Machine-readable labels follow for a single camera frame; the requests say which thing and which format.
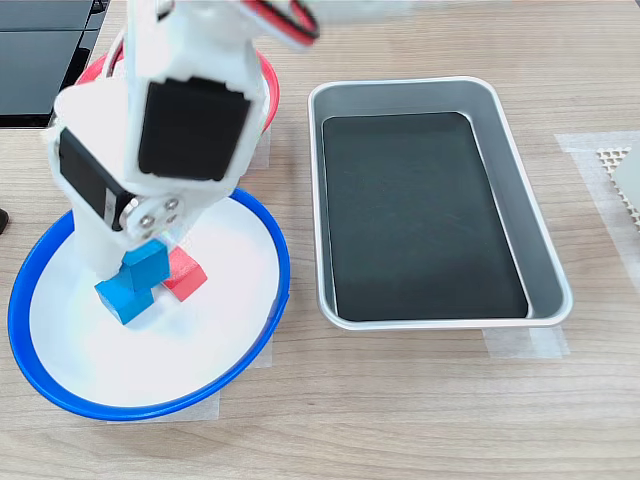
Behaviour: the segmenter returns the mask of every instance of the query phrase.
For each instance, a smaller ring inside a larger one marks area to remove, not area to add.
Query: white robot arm
[[[305,48],[318,36],[304,4],[283,5],[130,0],[102,78],[58,96],[51,169],[72,203],[78,254],[99,277],[153,237],[177,243],[234,190],[266,120],[252,39]],[[112,77],[123,48],[126,78]]]

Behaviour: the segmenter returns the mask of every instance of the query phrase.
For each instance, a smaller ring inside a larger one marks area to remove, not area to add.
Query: red block
[[[171,276],[162,283],[181,302],[189,298],[207,281],[207,275],[200,264],[180,247],[176,247],[169,254],[169,265],[171,266]]]

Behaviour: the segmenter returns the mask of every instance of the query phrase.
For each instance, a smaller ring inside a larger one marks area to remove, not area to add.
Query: red rim
[[[105,58],[106,54],[89,65],[76,81],[76,85],[82,85],[83,83],[92,82],[96,78],[98,78],[98,75],[100,75],[102,67],[104,66]],[[122,60],[123,58],[124,55],[120,54],[118,57],[118,61]],[[262,132],[264,133],[271,126],[271,122],[273,121],[278,111],[278,105],[280,104],[280,84],[278,83],[278,76],[276,75],[276,71],[269,63],[269,60],[267,60],[265,56],[260,52],[258,52],[258,58],[260,59],[260,65],[262,67],[262,75],[267,81],[267,86],[269,87],[269,113],[267,114],[267,120],[266,122],[264,122],[264,128],[262,129]]]

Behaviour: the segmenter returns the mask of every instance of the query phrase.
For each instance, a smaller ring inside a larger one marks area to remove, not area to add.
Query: silver baking tray
[[[551,243],[495,90],[471,77],[333,82],[309,96],[315,256],[320,310],[347,330],[548,327],[573,307],[566,275]],[[492,190],[528,302],[524,318],[351,321],[336,305],[329,231],[323,123],[333,117],[455,112],[464,115]]]

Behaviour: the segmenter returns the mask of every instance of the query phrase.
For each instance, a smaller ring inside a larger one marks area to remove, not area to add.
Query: wood grain surface
[[[94,57],[124,22],[112,1]],[[260,49],[282,87],[271,166],[242,186],[291,251],[273,367],[222,391],[220,418],[109,424],[37,394],[6,308],[22,261],[68,208],[39,131],[0,131],[0,478],[640,478],[640,297],[554,134],[640,130],[633,0],[453,2],[411,18],[326,28],[313,50]],[[491,359],[480,331],[352,334],[316,307],[306,100],[332,80],[473,75],[504,104],[574,289],[562,360]]]

